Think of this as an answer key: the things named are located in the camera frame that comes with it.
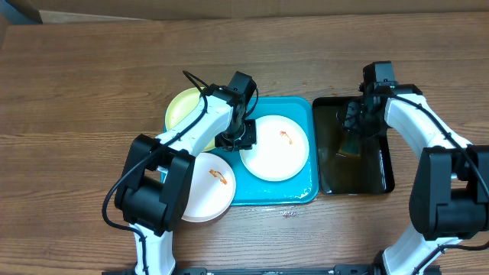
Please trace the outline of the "yellow green sponge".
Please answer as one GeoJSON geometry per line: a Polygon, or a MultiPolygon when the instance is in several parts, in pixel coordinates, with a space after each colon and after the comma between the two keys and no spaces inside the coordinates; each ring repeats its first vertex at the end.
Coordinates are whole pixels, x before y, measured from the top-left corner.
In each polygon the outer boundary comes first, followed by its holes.
{"type": "Polygon", "coordinates": [[[357,157],[360,155],[359,138],[354,134],[347,134],[340,143],[338,154],[346,157],[357,157]]]}

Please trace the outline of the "white plate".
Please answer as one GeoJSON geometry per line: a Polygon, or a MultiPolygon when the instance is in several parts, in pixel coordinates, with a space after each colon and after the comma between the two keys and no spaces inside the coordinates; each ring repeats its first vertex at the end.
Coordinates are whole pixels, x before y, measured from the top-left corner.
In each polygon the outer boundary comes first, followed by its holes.
{"type": "Polygon", "coordinates": [[[235,174],[229,164],[217,155],[201,153],[182,220],[199,223],[219,217],[231,205],[235,191],[235,174]]]}
{"type": "Polygon", "coordinates": [[[241,150],[245,168],[261,180],[279,182],[297,175],[309,158],[309,140],[292,119],[266,115],[255,120],[257,142],[241,150]]]}

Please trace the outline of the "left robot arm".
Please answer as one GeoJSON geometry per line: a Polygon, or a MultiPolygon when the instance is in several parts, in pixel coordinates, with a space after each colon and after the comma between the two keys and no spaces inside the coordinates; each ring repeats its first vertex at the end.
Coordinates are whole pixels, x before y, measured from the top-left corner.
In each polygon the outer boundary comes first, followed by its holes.
{"type": "Polygon", "coordinates": [[[192,73],[198,105],[170,130],[131,143],[121,177],[102,203],[104,222],[134,234],[137,262],[129,274],[175,274],[173,230],[188,205],[197,156],[209,142],[228,152],[257,142],[248,103],[258,97],[251,76],[236,72],[226,86],[208,85],[192,73]]]}

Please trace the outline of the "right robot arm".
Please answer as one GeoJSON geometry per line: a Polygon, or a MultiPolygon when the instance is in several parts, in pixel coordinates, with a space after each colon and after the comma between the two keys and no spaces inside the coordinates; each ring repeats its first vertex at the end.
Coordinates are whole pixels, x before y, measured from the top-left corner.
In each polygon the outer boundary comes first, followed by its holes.
{"type": "Polygon", "coordinates": [[[438,274],[430,264],[447,250],[483,251],[461,241],[488,230],[488,147],[454,132],[413,84],[395,80],[390,61],[362,70],[359,97],[337,114],[345,130],[340,153],[360,152],[361,138],[397,131],[419,160],[410,194],[410,225],[381,252],[377,274],[438,274]]]}

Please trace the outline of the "black water tray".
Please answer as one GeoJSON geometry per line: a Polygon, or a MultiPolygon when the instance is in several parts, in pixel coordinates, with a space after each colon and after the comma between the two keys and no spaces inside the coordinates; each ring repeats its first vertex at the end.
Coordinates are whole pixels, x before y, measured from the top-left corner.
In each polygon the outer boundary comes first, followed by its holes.
{"type": "Polygon", "coordinates": [[[351,99],[351,96],[321,97],[313,101],[320,189],[329,195],[390,193],[395,180],[385,134],[359,137],[357,157],[338,154],[343,137],[353,133],[342,128],[337,113],[351,99]]]}

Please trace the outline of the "yellow plate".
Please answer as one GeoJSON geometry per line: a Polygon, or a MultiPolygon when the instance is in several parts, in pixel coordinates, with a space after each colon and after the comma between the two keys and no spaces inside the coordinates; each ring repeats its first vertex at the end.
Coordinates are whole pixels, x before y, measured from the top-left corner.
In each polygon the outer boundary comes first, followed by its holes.
{"type": "MultiPolygon", "coordinates": [[[[191,124],[202,113],[203,102],[200,102],[200,93],[197,88],[190,88],[176,95],[167,107],[164,119],[165,130],[170,131],[183,121],[183,126],[179,127],[180,132],[187,125],[191,124]]],[[[187,131],[180,141],[171,144],[170,147],[176,150],[189,150],[188,145],[193,149],[201,148],[202,152],[215,149],[215,136],[213,130],[209,130],[212,125],[211,118],[206,114],[202,119],[187,131]]]]}

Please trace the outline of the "brown cardboard backdrop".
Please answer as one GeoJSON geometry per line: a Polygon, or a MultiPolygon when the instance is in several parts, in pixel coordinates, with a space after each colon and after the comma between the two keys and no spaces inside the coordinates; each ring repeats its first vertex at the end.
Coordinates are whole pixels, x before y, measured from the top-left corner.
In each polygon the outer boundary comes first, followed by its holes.
{"type": "Polygon", "coordinates": [[[14,24],[381,15],[488,10],[488,0],[6,0],[14,24]]]}

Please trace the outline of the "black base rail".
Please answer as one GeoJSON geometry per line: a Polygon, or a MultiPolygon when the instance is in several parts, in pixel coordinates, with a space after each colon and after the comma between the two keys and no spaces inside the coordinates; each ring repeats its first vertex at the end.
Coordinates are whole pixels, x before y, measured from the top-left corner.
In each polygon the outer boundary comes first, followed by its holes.
{"type": "Polygon", "coordinates": [[[334,267],[309,269],[227,269],[207,270],[203,267],[177,268],[171,275],[385,275],[375,264],[339,264],[334,267]]]}

